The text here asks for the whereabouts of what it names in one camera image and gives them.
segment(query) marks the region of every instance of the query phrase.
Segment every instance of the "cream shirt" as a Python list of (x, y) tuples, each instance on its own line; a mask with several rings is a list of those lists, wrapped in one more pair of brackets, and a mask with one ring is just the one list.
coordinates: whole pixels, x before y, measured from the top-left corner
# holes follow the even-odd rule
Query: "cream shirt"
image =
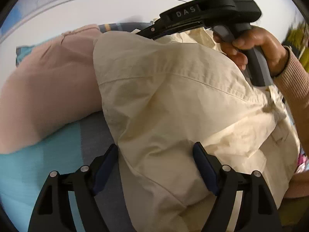
[[(197, 141), (238, 172), (261, 171), (277, 206), (288, 188), (299, 140), (276, 88), (250, 86), (215, 49), (201, 29), (157, 41), (107, 32), (95, 44), (103, 112), (121, 151), (121, 182), (137, 232), (203, 227), (215, 197), (192, 158)], [(228, 231), (240, 202), (238, 193)]]

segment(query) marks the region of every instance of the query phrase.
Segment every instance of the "finger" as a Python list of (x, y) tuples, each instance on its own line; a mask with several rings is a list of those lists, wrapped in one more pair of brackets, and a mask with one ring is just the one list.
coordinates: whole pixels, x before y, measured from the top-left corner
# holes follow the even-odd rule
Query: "finger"
[(233, 45), (242, 50), (248, 50), (254, 46), (263, 45), (268, 40), (264, 29), (253, 28), (243, 33), (239, 38), (233, 41)]
[(236, 48), (231, 43), (222, 42), (220, 46), (221, 46), (221, 50), (226, 55), (236, 55), (238, 53), (238, 50), (236, 50)]
[(238, 66), (239, 69), (246, 69), (246, 65), (248, 64), (248, 58), (243, 53), (238, 52), (236, 55), (228, 55), (228, 58), (231, 59)]
[(217, 33), (214, 32), (213, 37), (214, 37), (214, 41), (215, 41), (216, 43), (219, 44), (219, 43), (222, 42), (222, 38), (221, 38)]
[(233, 41), (233, 45), (242, 50), (248, 50), (254, 46), (261, 46), (266, 57), (276, 59), (280, 57), (278, 46), (279, 41), (267, 30), (263, 28), (253, 28), (246, 31), (238, 39)]

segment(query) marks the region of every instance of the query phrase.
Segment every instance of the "screw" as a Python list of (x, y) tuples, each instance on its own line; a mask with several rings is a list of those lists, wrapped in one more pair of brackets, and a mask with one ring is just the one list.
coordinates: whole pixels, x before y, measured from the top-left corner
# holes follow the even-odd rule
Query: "screw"
[(254, 171), (253, 173), (256, 177), (261, 177), (261, 173), (259, 171)]
[(222, 166), (222, 169), (223, 169), (223, 171), (225, 171), (225, 172), (231, 171), (231, 167), (228, 166), (228, 165), (223, 165), (223, 166)]
[(88, 167), (88, 166), (82, 166), (82, 167), (80, 168), (80, 170), (81, 170), (82, 172), (87, 172), (87, 171), (89, 170), (89, 167)]
[(55, 177), (57, 174), (58, 174), (57, 171), (52, 171), (52, 172), (50, 172), (49, 176)]

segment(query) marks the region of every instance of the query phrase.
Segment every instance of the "teal fabric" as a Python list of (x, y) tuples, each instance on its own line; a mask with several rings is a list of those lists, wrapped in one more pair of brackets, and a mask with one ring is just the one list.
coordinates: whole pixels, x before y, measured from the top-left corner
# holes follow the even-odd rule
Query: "teal fabric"
[[(19, 232), (27, 232), (34, 204), (49, 172), (71, 173), (82, 165), (79, 122), (66, 125), (36, 145), (0, 155), (0, 200)], [(84, 231), (72, 193), (70, 203), (77, 231)]]
[(32, 49), (35, 46), (36, 45), (31, 45), (17, 48), (19, 53), (16, 55), (16, 66), (18, 66), (21, 63), (21, 61), (32, 52)]

